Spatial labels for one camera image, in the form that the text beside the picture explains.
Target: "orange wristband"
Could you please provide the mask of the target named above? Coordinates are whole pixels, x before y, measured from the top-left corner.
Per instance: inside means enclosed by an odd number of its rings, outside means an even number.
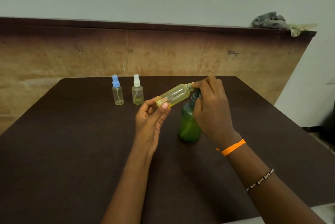
[[[246,144],[246,142],[244,141],[244,139],[241,139],[240,142],[233,144],[232,146],[229,146],[227,149],[223,150],[221,153],[224,156],[227,156],[228,154],[230,154],[232,151],[236,150],[237,148],[239,148],[241,145]]]

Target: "plastic bottle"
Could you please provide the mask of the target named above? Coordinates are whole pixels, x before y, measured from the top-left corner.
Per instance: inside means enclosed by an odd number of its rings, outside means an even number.
[[[133,93],[133,103],[140,105],[144,102],[143,86],[140,83],[140,75],[134,74],[134,86],[131,88]]]
[[[180,84],[159,96],[156,99],[156,104],[159,107],[164,102],[167,102],[169,104],[169,107],[172,107],[178,102],[188,98],[190,96],[190,92],[193,90],[194,88],[192,86],[192,83]]]
[[[193,116],[195,101],[201,97],[199,93],[200,89],[196,89],[196,93],[192,95],[191,100],[182,107],[179,136],[187,142],[198,141],[201,134],[201,129]]]
[[[120,86],[120,82],[118,79],[118,75],[112,75],[113,79],[113,96],[114,96],[114,101],[115,105],[122,105],[124,103],[123,101],[123,94],[122,94],[122,87]]]

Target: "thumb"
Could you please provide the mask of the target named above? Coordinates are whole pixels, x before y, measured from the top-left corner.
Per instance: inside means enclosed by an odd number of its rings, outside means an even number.
[[[198,119],[198,117],[200,117],[202,112],[202,99],[199,98],[195,101],[195,105],[194,105],[194,110],[193,110],[193,114],[194,114],[194,118]]]
[[[154,124],[156,125],[156,123],[158,122],[158,120],[162,117],[163,114],[165,114],[165,111],[167,110],[167,108],[169,107],[169,104],[167,102],[164,102],[159,108],[157,108],[157,110],[151,115],[150,120],[152,120],[154,122]]]

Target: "white spray cap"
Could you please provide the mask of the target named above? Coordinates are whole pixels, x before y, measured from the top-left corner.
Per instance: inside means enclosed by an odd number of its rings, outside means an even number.
[[[141,86],[139,74],[134,74],[134,86]]]

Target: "green pump bottle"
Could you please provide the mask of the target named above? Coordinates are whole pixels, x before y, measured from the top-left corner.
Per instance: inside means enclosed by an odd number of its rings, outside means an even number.
[[[201,97],[200,89],[196,89],[191,100],[182,107],[182,120],[180,123],[179,136],[187,142],[199,140],[201,129],[193,116],[195,101]]]

